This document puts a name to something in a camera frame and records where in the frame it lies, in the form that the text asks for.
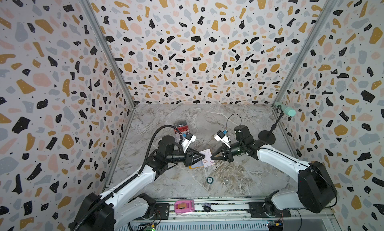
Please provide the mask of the pink VIP card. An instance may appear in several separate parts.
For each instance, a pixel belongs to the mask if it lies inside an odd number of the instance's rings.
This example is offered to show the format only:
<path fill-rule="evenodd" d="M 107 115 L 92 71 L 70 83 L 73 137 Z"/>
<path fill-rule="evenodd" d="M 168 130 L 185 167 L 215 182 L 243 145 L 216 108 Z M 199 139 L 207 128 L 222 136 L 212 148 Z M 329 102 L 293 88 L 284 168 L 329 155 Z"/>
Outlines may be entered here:
<path fill-rule="evenodd" d="M 215 164 L 215 161 L 211 159 L 212 153 L 210 149 L 201 151 L 200 154 L 205 155 L 205 158 L 199 162 L 200 167 L 210 167 Z"/>

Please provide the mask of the yellow leather card holder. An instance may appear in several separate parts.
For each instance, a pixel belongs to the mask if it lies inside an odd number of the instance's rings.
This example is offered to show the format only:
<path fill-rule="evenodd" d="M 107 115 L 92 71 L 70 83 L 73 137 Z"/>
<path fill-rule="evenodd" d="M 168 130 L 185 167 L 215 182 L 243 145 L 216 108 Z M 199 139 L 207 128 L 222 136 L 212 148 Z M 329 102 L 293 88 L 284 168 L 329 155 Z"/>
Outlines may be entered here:
<path fill-rule="evenodd" d="M 189 169 L 197 169 L 197 168 L 202 168 L 205 167 L 207 161 L 205 159 L 198 161 L 197 163 L 189 166 Z"/>

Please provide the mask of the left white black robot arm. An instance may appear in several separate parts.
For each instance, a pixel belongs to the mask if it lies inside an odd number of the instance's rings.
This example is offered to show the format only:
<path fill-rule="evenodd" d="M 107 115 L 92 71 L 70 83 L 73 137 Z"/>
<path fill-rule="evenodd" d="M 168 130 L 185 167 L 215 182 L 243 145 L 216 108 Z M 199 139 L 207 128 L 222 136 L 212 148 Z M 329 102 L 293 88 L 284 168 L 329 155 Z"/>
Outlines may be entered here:
<path fill-rule="evenodd" d="M 190 148 L 195 140 L 191 133 L 183 134 L 179 142 L 173 136 L 164 136 L 138 171 L 100 195 L 86 196 L 75 220 L 69 224 L 70 230 L 115 231 L 135 219 L 153 218 L 156 201 L 142 193 L 143 188 L 173 164 L 188 167 L 203 160 L 205 155 Z"/>

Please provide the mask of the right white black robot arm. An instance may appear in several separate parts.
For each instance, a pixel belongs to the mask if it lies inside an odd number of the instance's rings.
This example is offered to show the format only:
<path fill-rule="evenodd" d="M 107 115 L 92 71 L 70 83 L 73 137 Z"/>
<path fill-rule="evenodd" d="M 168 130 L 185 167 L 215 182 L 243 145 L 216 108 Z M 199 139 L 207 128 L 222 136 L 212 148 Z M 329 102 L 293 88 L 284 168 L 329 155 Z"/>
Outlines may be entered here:
<path fill-rule="evenodd" d="M 276 137 L 272 131 L 261 131 L 254 139 L 245 125 L 235 127 L 236 142 L 231 142 L 226 131 L 218 131 L 214 138 L 222 143 L 211 156 L 212 160 L 234 161 L 234 157 L 246 154 L 257 161 L 269 164 L 297 183 L 297 188 L 275 191 L 264 199 L 262 212 L 269 217 L 287 209 L 307 209 L 318 214 L 331 208 L 337 201 L 337 190 L 325 166 L 320 162 L 309 163 L 291 157 L 273 147 Z"/>

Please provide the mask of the clear acrylic card box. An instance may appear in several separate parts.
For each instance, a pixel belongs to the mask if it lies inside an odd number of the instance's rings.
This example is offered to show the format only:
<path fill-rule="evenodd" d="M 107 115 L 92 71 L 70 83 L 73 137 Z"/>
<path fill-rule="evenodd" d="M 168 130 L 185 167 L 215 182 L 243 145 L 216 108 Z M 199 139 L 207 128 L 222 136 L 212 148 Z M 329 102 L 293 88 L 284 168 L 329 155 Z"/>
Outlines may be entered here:
<path fill-rule="evenodd" d="M 187 121 L 181 120 L 174 122 L 174 126 L 182 133 L 186 134 L 190 131 Z"/>

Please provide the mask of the black microphone stand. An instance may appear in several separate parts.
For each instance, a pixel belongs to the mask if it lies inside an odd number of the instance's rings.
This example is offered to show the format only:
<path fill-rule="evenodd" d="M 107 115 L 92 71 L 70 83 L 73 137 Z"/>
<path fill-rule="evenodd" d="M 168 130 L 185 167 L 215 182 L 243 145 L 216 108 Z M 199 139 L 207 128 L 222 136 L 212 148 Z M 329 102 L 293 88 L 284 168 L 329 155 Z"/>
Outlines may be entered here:
<path fill-rule="evenodd" d="M 276 137 L 273 134 L 274 130 L 277 128 L 280 119 L 283 117 L 284 112 L 281 112 L 276 122 L 271 126 L 270 130 L 263 130 L 258 134 L 259 140 L 263 141 L 265 144 L 273 145 L 276 142 Z"/>

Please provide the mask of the pink tape dispenser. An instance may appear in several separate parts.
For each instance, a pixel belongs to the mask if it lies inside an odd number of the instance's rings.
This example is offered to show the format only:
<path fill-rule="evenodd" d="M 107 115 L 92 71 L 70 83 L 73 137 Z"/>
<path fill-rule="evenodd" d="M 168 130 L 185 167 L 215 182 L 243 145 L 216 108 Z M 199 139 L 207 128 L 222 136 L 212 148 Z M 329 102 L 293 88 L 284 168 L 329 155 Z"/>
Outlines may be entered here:
<path fill-rule="evenodd" d="M 176 215 L 192 213 L 195 211 L 194 200 L 179 200 L 174 204 L 174 212 Z"/>

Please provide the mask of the small black knob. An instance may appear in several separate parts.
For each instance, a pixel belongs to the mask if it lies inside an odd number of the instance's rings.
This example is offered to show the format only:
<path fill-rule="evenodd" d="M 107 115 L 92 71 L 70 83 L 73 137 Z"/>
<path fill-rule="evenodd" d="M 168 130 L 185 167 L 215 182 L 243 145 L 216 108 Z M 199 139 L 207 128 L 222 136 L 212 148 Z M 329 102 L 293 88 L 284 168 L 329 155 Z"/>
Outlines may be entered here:
<path fill-rule="evenodd" d="M 212 210 L 212 205 L 209 204 L 209 203 L 205 203 L 205 204 L 203 205 L 203 210 L 204 210 L 206 213 L 211 212 L 211 210 Z"/>

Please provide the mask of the green circuit board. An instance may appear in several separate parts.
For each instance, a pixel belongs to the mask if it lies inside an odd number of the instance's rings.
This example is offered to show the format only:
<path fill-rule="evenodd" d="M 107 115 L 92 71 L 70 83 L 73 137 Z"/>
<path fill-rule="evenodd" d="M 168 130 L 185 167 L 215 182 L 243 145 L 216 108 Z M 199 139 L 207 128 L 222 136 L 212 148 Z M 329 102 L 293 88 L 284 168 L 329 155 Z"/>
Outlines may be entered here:
<path fill-rule="evenodd" d="M 150 225 L 146 225 L 144 227 L 144 231 L 156 231 L 157 230 L 157 224 L 150 224 Z"/>

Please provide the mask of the right circuit board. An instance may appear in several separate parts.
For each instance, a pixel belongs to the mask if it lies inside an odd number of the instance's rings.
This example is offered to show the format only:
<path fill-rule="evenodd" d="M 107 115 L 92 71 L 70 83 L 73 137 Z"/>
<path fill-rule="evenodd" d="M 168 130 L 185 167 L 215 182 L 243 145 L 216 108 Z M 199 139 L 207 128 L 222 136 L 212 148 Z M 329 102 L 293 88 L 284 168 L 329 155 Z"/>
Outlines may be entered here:
<path fill-rule="evenodd" d="M 270 220 L 267 221 L 268 231 L 283 231 L 284 222 L 282 220 Z"/>

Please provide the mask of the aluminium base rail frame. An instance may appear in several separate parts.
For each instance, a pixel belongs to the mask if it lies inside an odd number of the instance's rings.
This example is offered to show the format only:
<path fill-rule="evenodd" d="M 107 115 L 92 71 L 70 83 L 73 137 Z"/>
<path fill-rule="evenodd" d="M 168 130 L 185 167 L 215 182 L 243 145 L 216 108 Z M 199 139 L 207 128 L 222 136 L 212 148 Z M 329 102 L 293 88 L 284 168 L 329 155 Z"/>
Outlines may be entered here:
<path fill-rule="evenodd" d="M 174 204 L 179 200 L 194 200 L 195 211 L 176 215 Z M 169 218 L 156 221 L 131 221 L 115 231 L 143 231 L 146 225 L 157 224 L 157 231 L 268 231 L 267 221 L 282 220 L 283 231 L 339 231 L 340 225 L 333 212 L 325 209 L 318 214 L 306 209 L 287 209 L 290 218 L 252 218 L 249 202 L 263 202 L 262 197 L 250 198 L 190 198 L 155 199 L 156 204 L 170 204 Z M 212 210 L 206 213 L 203 205 Z"/>

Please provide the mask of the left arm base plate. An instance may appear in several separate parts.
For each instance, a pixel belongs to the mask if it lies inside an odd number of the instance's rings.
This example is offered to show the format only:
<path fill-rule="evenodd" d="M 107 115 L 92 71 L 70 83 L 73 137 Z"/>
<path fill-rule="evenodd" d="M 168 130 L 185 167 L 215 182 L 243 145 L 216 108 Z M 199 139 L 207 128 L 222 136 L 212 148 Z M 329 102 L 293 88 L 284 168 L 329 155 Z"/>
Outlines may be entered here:
<path fill-rule="evenodd" d="M 127 217 L 129 221 L 167 220 L 169 212 L 170 204 L 168 203 L 154 205 L 139 204 L 128 211 Z"/>

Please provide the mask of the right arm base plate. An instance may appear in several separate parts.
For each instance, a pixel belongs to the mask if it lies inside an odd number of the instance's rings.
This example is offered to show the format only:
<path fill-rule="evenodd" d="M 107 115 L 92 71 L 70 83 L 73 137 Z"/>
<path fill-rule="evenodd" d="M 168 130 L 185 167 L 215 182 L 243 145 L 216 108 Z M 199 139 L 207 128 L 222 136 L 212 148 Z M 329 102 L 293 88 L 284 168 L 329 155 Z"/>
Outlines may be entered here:
<path fill-rule="evenodd" d="M 249 202 L 248 213 L 252 218 L 290 218 L 289 210 L 278 210 L 271 202 Z"/>

